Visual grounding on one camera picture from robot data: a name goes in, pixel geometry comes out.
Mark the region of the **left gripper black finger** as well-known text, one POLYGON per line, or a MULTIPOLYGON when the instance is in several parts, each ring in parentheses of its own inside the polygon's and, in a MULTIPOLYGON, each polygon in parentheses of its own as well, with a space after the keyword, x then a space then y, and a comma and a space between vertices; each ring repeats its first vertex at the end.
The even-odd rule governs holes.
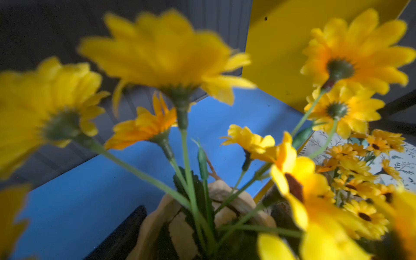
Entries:
POLYGON ((135 247, 140 227, 147 217, 144 205, 137 207, 85 260, 125 260, 135 247))

